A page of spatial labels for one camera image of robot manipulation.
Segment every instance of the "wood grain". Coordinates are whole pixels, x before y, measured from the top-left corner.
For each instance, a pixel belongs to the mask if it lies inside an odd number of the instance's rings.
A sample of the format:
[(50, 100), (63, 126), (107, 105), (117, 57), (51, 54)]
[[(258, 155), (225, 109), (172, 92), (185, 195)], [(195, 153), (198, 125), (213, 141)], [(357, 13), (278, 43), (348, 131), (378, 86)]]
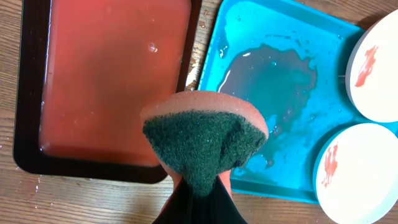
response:
[[(204, 0), (188, 89), (196, 86), (220, 0)], [(369, 28), (398, 9), (396, 0), (301, 0)], [(17, 168), (12, 135), (17, 86), (21, 0), (0, 0), (0, 223), (151, 223), (172, 193), (170, 178), (154, 185), (39, 176)], [(234, 194), (248, 223), (333, 223), (318, 205)], [(396, 205), (379, 223), (398, 223)]]

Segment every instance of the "tray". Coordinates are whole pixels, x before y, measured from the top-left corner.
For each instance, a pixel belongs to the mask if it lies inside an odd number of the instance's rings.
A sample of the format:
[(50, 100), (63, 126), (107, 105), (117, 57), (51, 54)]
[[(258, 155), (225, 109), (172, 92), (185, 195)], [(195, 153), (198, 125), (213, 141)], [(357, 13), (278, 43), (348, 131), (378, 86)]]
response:
[[(184, 91), (201, 0), (192, 8), (176, 91)], [(39, 149), (39, 129), (46, 71), (51, 0), (25, 0), (22, 6), (21, 49), (13, 156), (16, 164), (33, 174), (156, 183), (167, 173), (159, 166), (129, 166), (105, 162), (59, 159)]]
[[(312, 172), (320, 149), (336, 132), (370, 122), (345, 88), (348, 58), (363, 34), (293, 1), (222, 3), (198, 89), (251, 102), (270, 131), (258, 153), (232, 171), (233, 191), (318, 203)], [(382, 125), (398, 130), (398, 123)]]

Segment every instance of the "white plate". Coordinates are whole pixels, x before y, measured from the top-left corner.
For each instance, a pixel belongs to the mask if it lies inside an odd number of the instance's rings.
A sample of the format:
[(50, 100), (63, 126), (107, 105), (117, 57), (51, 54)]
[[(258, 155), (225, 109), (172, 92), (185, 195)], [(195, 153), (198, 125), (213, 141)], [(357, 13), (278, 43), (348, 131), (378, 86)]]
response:
[(351, 102), (377, 122), (398, 121), (398, 10), (374, 24), (356, 44), (346, 70)]
[(373, 223), (398, 199), (398, 139), (378, 124), (358, 124), (334, 136), (318, 156), (315, 190), (337, 223)]

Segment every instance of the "blue tray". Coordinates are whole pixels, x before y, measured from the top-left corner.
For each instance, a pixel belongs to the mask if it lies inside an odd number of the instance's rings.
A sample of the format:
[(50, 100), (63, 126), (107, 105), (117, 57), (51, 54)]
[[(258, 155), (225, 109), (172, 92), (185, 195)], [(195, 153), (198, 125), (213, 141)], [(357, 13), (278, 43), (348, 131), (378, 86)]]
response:
[[(349, 101), (344, 77), (363, 34), (293, 1), (222, 3), (198, 88), (251, 102), (270, 129), (259, 152), (232, 171), (233, 191), (318, 203), (319, 150), (341, 129), (369, 122)], [(398, 130), (398, 123), (382, 125)]]

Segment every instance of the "black tray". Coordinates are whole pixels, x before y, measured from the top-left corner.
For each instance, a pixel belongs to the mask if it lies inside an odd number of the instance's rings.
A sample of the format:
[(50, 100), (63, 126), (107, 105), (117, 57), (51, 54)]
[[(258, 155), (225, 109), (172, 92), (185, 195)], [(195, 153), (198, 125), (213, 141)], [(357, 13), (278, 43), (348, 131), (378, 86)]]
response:
[[(192, 9), (176, 91), (184, 91), (201, 0), (191, 0)], [(49, 40), (51, 0), (24, 0), (21, 49), (14, 130), (14, 160), (33, 174), (64, 175), (95, 179), (157, 183), (167, 174), (161, 166), (143, 167), (79, 161), (46, 156), (39, 149), (41, 103)]]

